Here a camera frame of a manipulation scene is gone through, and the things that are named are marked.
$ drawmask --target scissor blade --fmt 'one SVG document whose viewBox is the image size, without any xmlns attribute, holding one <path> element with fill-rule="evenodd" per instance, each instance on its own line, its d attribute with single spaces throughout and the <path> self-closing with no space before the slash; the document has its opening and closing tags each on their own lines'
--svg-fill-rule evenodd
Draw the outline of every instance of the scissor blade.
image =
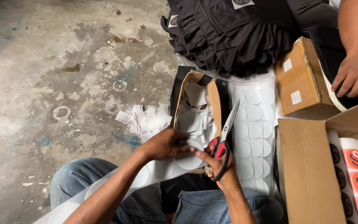
<svg viewBox="0 0 358 224">
<path fill-rule="evenodd" d="M 226 140 L 226 136 L 230 132 L 231 127 L 233 126 L 233 121 L 234 121 L 234 118 L 236 117 L 239 105 L 240 105 L 240 100 L 238 100 L 237 103 L 233 106 L 229 116 L 227 117 L 225 126 L 223 126 L 222 132 L 220 134 L 220 136 L 221 136 L 220 142 Z"/>
</svg>

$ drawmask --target concrete floor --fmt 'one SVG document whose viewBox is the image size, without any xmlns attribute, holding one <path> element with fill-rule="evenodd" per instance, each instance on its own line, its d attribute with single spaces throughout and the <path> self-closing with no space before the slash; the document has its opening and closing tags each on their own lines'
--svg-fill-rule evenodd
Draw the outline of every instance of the concrete floor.
<svg viewBox="0 0 358 224">
<path fill-rule="evenodd" d="M 49 212 L 67 162 L 121 165 L 140 144 L 114 117 L 128 103 L 168 103 L 168 12 L 165 0 L 0 0 L 0 223 Z"/>
</svg>

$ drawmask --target person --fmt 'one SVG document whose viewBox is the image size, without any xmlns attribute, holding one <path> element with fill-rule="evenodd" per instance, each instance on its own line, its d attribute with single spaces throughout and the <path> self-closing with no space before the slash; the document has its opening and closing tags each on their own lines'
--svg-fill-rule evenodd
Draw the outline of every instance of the person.
<svg viewBox="0 0 358 224">
<path fill-rule="evenodd" d="M 313 25 L 339 29 L 346 49 L 331 91 L 338 97 L 358 97 L 358 1 L 341 0 L 339 10 L 321 0 L 287 0 L 300 31 Z"/>
<path fill-rule="evenodd" d="M 279 223 L 279 212 L 270 197 L 241 188 L 232 153 L 226 172 L 216 183 L 219 189 L 181 191 L 174 195 L 179 199 L 174 214 L 163 212 L 164 201 L 161 199 L 161 189 L 158 186 L 138 189 L 122 201 L 137 173 L 152 160 L 166 160 L 192 152 L 210 164 L 214 175 L 217 175 L 224 156 L 220 159 L 210 156 L 214 145 L 204 151 L 190 146 L 176 147 L 177 141 L 186 139 L 185 134 L 173 129 L 165 129 L 153 136 L 137 148 L 120 169 L 64 223 Z M 52 209 L 116 168 L 116 165 L 97 158 L 76 159 L 62 166 L 52 178 Z"/>
</svg>

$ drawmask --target scissors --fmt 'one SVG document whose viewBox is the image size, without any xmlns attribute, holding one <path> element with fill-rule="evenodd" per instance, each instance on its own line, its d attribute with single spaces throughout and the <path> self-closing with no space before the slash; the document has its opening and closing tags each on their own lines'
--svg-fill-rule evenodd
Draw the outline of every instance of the scissors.
<svg viewBox="0 0 358 224">
<path fill-rule="evenodd" d="M 214 182 L 219 181 L 221 179 L 221 177 L 225 173 L 227 164 L 229 163 L 230 148 L 229 148 L 228 141 L 226 140 L 226 137 L 227 137 L 227 134 L 229 134 L 231 127 L 233 125 L 233 121 L 234 121 L 234 118 L 236 117 L 239 104 L 240 104 L 240 100 L 238 100 L 237 103 L 232 108 L 229 116 L 227 117 L 225 126 L 223 126 L 220 136 L 217 136 L 216 138 L 212 139 L 208 143 L 208 147 L 212 143 L 215 143 L 215 149 L 211 155 L 213 158 L 219 159 L 223 156 L 224 153 L 226 154 L 225 160 L 223 162 L 223 165 L 222 165 L 218 175 L 216 175 L 215 177 L 211 177 L 211 180 Z"/>
</svg>

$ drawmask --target cardboard box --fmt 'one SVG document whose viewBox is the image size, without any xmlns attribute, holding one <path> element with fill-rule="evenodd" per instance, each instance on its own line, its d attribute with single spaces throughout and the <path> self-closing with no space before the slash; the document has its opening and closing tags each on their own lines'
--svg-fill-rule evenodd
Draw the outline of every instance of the cardboard box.
<svg viewBox="0 0 358 224">
<path fill-rule="evenodd" d="M 215 80 L 208 77 L 209 79 L 207 79 L 208 76 L 191 70 L 187 76 L 185 77 L 185 79 L 182 82 L 181 88 L 180 88 L 180 92 L 179 92 L 179 100 L 177 102 L 176 105 L 176 111 L 175 111 L 175 116 L 174 116 L 174 120 L 173 120 L 173 129 L 176 129 L 176 118 L 177 118 L 177 113 L 179 110 L 179 105 L 181 104 L 183 98 L 183 92 L 185 91 L 184 86 L 189 82 L 189 81 L 193 81 L 201 86 L 205 86 L 206 92 L 208 94 L 208 98 L 210 101 L 210 105 L 212 106 L 212 118 L 215 121 L 215 125 L 218 127 L 214 138 L 216 138 L 217 136 L 220 136 L 221 130 L 222 130 L 222 124 L 221 124 L 221 111 L 220 111 L 220 99 L 219 99 L 219 92 L 218 92 L 218 88 L 216 86 Z"/>
<path fill-rule="evenodd" d="M 300 37 L 275 64 L 282 113 L 309 120 L 325 120 L 341 111 L 331 102 L 311 40 Z"/>
<path fill-rule="evenodd" d="M 278 120 L 279 186 L 290 224 L 346 224 L 326 130 L 358 139 L 358 106 L 325 121 Z"/>
</svg>

